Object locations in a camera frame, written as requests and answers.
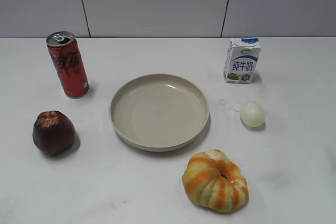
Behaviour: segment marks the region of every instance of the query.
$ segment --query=tile grout line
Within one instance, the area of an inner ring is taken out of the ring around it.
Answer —
[[[224,14],[224,19],[223,19],[222,31],[220,32],[220,37],[223,36],[224,24],[225,24],[225,19],[226,19],[226,14],[227,14],[227,8],[229,6],[229,1],[230,0],[227,0],[227,3],[226,3],[225,14]]]
[[[85,11],[85,6],[84,6],[84,1],[82,1],[82,6],[83,6],[83,11],[84,11],[84,16],[85,16],[85,21],[86,21],[86,25],[88,27],[88,32],[89,32],[89,37],[91,38],[91,32],[90,32],[90,27],[89,27],[89,22],[88,22],[88,17],[86,15],[86,11]]]

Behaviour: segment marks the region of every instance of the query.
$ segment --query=plate rim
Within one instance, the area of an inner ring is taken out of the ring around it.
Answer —
[[[113,122],[113,118],[112,118],[112,104],[113,104],[113,101],[114,99],[116,98],[116,95],[125,87],[127,86],[128,84],[130,84],[131,82],[133,81],[136,81],[136,80],[139,80],[141,78],[145,78],[145,77],[150,77],[150,76],[168,76],[168,77],[175,77],[175,78],[179,78],[183,81],[186,81],[188,83],[190,83],[191,85],[193,85],[199,92],[200,94],[202,95],[204,101],[205,101],[205,104],[206,104],[206,119],[205,119],[205,122],[203,123],[202,125],[202,128],[199,130],[199,132],[197,132],[195,134],[195,136],[193,136],[192,138],[190,138],[189,140],[181,143],[181,144],[177,144],[177,145],[173,145],[173,146],[168,146],[168,147],[153,147],[153,146],[146,146],[146,145],[140,145],[134,141],[132,141],[131,139],[127,138],[126,136],[124,136],[117,128],[117,126],[114,124]],[[190,142],[192,142],[193,140],[195,140],[201,133],[202,131],[204,130],[205,126],[207,125],[208,123],[208,120],[209,120],[209,116],[210,116],[210,110],[209,110],[209,102],[208,102],[208,99],[206,98],[206,95],[205,93],[193,82],[183,78],[183,77],[180,77],[180,76],[177,76],[177,75],[174,75],[174,74],[166,74],[166,73],[153,73],[153,74],[146,74],[144,76],[140,76],[140,77],[137,77],[137,78],[134,78],[130,81],[128,81],[127,83],[125,83],[124,85],[122,85],[113,95],[112,99],[111,99],[111,102],[110,102],[110,106],[109,106],[109,118],[110,118],[110,122],[112,123],[112,126],[115,130],[115,132],[117,133],[117,135],[124,141],[126,141],[128,144],[132,145],[133,147],[135,148],[138,148],[140,150],[144,150],[144,151],[149,151],[149,152],[168,152],[168,151],[173,151],[173,150],[177,150],[179,148],[182,148],[184,147],[185,145],[189,144]]]

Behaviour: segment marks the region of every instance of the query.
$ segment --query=plate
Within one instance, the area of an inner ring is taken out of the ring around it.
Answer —
[[[194,140],[205,127],[209,105],[191,82],[168,74],[139,77],[113,97],[110,117],[116,133],[145,151],[167,152]]]

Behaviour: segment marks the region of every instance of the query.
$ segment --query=can lid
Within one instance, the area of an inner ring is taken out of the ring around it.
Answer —
[[[68,31],[57,31],[46,38],[46,43],[51,47],[63,47],[70,44],[75,39],[73,33]]]

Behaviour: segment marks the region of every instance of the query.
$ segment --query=white egg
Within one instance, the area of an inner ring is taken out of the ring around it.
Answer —
[[[250,127],[261,126],[266,117],[265,110],[256,102],[246,102],[240,110],[241,120]]]

